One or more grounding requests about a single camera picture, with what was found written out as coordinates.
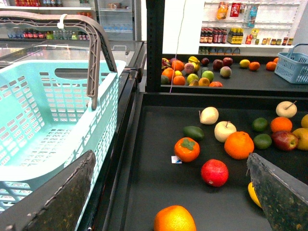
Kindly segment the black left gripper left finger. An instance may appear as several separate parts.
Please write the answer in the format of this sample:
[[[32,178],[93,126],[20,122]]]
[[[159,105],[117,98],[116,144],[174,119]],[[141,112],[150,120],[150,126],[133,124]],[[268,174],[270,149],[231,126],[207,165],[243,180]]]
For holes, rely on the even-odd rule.
[[[96,164],[88,150],[0,215],[2,231],[73,231],[90,192]]]

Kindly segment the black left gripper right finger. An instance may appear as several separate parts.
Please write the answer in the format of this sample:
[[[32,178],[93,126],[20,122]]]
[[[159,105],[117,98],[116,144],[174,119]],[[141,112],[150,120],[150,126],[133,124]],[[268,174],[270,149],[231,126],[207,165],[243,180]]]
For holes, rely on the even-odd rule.
[[[247,168],[273,231],[308,229],[308,186],[262,156],[251,153]]]

